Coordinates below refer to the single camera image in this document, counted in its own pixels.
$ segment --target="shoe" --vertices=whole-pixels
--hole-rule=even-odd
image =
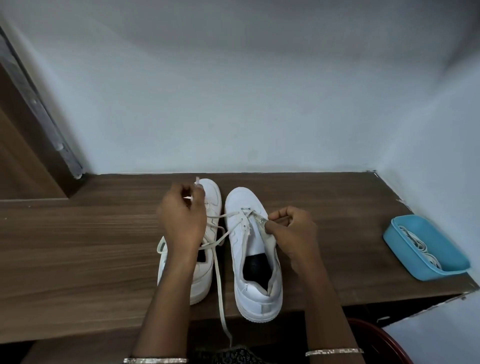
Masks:
[[[232,335],[228,331],[227,324],[225,322],[222,283],[220,280],[220,271],[218,269],[218,259],[215,250],[218,245],[223,244],[224,239],[230,234],[230,232],[225,232],[225,229],[218,225],[218,220],[225,215],[220,215],[222,210],[222,196],[217,184],[207,178],[198,179],[198,177],[195,184],[201,184],[205,190],[207,227],[205,229],[205,236],[203,238],[202,245],[198,249],[199,253],[197,256],[197,265],[195,266],[192,287],[190,288],[190,305],[199,303],[207,296],[210,286],[212,285],[213,265],[215,265],[220,320],[222,323],[222,328],[230,340],[231,347]],[[224,234],[218,240],[216,240],[216,233],[218,229],[221,229]],[[162,272],[165,268],[168,255],[165,237],[162,237],[158,243],[156,251],[160,254],[160,265],[158,267],[158,279],[156,282],[158,285],[160,283],[160,279],[162,278]]]
[[[227,196],[224,216],[237,307],[249,321],[271,321],[282,308],[283,288],[276,240],[265,232],[267,212],[252,191],[237,187]]]

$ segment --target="sparkly bracelet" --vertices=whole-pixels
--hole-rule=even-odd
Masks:
[[[345,348],[345,349],[320,349],[306,352],[305,356],[310,355],[330,355],[330,354],[363,354],[362,349],[357,348]]]
[[[125,358],[123,364],[183,364],[188,363],[184,358]]]

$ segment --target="blue basket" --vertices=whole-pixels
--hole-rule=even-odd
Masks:
[[[438,259],[443,270],[430,263],[399,226],[404,226],[417,235],[427,245],[428,252]],[[419,280],[461,274],[470,268],[467,257],[427,219],[417,215],[398,216],[392,219],[384,233],[384,240],[410,274]]]

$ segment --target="person's left hand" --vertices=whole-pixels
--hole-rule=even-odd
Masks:
[[[184,195],[192,194],[189,207]],[[201,185],[173,184],[165,194],[157,214],[165,230],[168,256],[197,257],[207,225],[204,205],[205,191]]]

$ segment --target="bracelet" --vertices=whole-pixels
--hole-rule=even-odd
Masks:
[[[311,355],[330,355],[330,354],[363,354],[360,348],[345,348],[345,349],[320,349],[306,352],[305,356]]]
[[[123,364],[183,364],[188,363],[184,358],[125,358]]]

